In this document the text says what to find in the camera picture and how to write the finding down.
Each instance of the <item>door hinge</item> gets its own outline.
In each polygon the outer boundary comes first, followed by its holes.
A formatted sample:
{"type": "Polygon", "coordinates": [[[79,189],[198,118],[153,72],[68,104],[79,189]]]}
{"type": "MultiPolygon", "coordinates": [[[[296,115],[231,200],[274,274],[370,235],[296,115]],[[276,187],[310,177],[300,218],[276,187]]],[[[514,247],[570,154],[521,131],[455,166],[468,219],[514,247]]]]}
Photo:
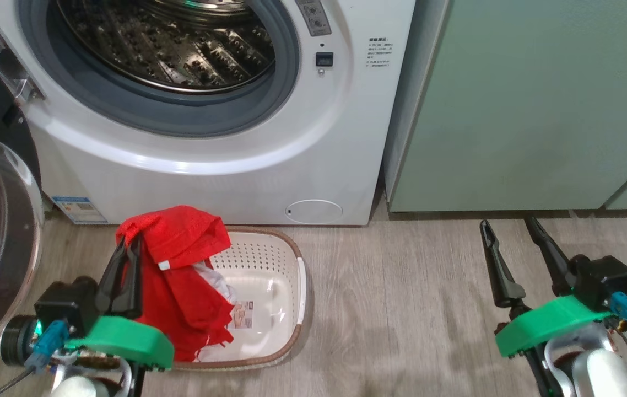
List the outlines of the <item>door hinge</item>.
{"type": "Polygon", "coordinates": [[[20,62],[0,31],[0,78],[14,97],[17,106],[33,99],[44,99],[36,83],[20,62]]]}

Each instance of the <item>red cloth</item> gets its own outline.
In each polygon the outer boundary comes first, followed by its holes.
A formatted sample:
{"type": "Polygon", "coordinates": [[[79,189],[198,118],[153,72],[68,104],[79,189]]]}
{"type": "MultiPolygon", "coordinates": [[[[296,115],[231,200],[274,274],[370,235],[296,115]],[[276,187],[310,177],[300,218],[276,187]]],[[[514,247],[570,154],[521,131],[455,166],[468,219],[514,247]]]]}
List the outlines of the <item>red cloth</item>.
{"type": "Polygon", "coordinates": [[[230,246],[223,221],[188,206],[141,214],[120,224],[117,241],[129,244],[142,232],[142,324],[153,326],[174,344],[175,361],[191,362],[206,345],[232,342],[226,326],[230,304],[192,265],[230,246]],[[169,269],[160,270],[159,264],[169,269]]]}

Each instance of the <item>wooden floor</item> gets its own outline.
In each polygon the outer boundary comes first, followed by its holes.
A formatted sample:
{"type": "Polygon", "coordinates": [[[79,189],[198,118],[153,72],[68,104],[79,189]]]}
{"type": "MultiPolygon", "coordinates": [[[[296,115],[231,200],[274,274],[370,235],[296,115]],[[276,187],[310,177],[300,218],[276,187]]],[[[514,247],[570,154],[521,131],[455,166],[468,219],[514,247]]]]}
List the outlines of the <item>wooden floor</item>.
{"type": "MultiPolygon", "coordinates": [[[[568,257],[612,254],[627,264],[627,218],[542,223],[568,257]]],[[[389,221],[379,208],[366,228],[284,228],[299,244],[313,286],[310,327],[293,357],[250,372],[149,374],[144,397],[538,395],[526,362],[502,359],[494,345],[493,330],[507,312],[493,306],[478,224],[468,216],[389,221]]],[[[523,222],[491,224],[527,304],[551,299],[523,222]]],[[[114,232],[47,221],[24,312],[52,281],[99,277],[114,232]]],[[[627,361],[625,348],[620,354],[627,361]]],[[[18,373],[0,362],[0,385],[18,373]]],[[[4,395],[48,395],[50,384],[50,376],[31,377],[4,395]]]]}

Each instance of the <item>black round motor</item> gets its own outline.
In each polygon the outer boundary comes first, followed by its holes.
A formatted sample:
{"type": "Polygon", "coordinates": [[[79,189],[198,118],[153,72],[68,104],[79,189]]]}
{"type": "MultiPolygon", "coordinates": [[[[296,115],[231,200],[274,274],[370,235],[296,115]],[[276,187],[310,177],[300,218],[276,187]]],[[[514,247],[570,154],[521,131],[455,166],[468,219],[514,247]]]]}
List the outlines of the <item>black round motor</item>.
{"type": "Polygon", "coordinates": [[[13,317],[3,330],[0,342],[1,359],[10,366],[23,366],[32,354],[32,336],[37,326],[34,316],[13,317]]]}

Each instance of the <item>washing machine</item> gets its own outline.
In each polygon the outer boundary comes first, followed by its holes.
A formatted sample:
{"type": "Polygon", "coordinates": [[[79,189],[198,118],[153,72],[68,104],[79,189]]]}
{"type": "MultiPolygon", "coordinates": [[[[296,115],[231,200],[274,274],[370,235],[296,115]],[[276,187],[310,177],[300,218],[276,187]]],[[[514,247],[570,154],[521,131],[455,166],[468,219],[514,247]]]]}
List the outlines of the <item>washing machine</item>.
{"type": "Polygon", "coordinates": [[[0,0],[0,76],[75,223],[367,224],[414,3],[0,0]]]}

